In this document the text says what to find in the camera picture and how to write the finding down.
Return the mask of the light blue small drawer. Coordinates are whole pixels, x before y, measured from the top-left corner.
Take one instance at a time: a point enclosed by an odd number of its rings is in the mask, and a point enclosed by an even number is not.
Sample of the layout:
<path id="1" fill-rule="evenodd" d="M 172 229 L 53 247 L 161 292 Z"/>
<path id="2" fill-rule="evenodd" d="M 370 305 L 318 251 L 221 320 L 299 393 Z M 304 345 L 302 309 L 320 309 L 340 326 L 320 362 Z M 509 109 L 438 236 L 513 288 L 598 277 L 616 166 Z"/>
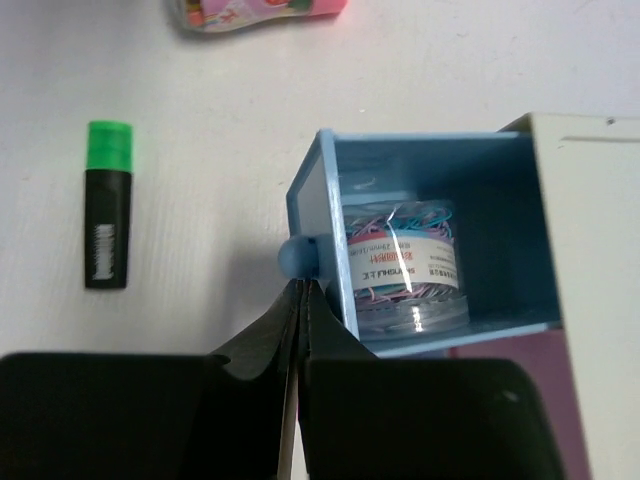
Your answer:
<path id="1" fill-rule="evenodd" d="M 318 132 L 286 195 L 290 278 L 400 357 L 561 323 L 530 134 Z"/>

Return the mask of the white mini drawer cabinet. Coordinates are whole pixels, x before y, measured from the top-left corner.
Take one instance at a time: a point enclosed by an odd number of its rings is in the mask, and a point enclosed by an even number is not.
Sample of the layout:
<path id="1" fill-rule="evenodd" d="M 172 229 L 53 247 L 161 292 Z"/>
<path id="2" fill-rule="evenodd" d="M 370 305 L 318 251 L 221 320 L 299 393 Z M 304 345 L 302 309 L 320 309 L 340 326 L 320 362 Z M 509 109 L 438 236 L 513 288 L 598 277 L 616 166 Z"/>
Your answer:
<path id="1" fill-rule="evenodd" d="M 567 475 L 639 475 L 639 122 L 529 113 L 563 328 L 530 340 Z"/>

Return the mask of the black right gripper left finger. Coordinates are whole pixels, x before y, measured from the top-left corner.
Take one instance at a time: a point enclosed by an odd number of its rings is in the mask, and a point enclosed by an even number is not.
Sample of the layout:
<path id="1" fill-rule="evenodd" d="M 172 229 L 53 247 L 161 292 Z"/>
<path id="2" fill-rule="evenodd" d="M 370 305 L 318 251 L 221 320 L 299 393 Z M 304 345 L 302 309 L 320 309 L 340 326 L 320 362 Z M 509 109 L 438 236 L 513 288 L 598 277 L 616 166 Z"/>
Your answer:
<path id="1" fill-rule="evenodd" d="M 274 479 L 300 286 L 204 355 L 1 361 L 5 479 Z"/>

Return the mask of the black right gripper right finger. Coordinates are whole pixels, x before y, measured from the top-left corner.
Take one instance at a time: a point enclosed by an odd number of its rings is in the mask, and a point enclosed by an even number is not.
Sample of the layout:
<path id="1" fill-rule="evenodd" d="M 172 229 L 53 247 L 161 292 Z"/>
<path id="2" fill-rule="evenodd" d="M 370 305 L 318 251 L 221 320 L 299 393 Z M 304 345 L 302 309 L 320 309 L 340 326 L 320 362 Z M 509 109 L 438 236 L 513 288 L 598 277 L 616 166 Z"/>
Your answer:
<path id="1" fill-rule="evenodd" d="M 506 359 L 381 359 L 306 281 L 299 421 L 313 479 L 561 479 L 540 395 Z"/>

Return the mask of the clear jar of paper clips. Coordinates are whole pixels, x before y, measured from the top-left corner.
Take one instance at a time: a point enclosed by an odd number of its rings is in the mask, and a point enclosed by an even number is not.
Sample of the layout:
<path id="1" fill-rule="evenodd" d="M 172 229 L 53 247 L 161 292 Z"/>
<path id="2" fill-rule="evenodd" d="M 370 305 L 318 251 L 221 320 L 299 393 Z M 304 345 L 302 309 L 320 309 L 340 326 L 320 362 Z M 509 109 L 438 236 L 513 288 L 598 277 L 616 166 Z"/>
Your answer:
<path id="1" fill-rule="evenodd" d="M 450 201 L 352 205 L 343 218 L 362 340 L 406 338 L 469 322 Z"/>

